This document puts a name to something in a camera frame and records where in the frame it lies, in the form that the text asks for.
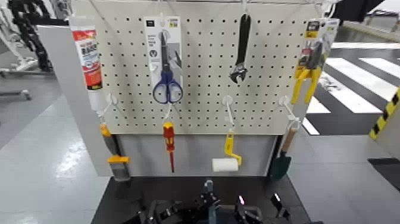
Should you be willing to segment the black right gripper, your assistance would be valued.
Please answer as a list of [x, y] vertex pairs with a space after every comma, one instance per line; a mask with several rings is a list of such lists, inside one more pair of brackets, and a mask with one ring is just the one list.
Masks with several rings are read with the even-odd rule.
[[[284, 218], [286, 220], [290, 220], [290, 213], [283, 206], [282, 201], [277, 193], [274, 193], [270, 201], [272, 205], [275, 207], [276, 218]], [[234, 217], [238, 223], [247, 223], [247, 224], [263, 224], [262, 218], [257, 216], [256, 214], [251, 213], [250, 211], [245, 210], [244, 208], [244, 199], [241, 195], [238, 196], [235, 209], [234, 209]]]

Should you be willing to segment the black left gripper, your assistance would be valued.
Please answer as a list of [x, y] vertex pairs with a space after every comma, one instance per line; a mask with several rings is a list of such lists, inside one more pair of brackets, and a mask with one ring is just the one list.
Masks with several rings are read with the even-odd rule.
[[139, 215], [139, 223], [193, 224], [208, 220], [208, 208], [219, 205], [220, 199], [214, 192], [199, 194], [194, 203], [174, 200], [155, 200]]

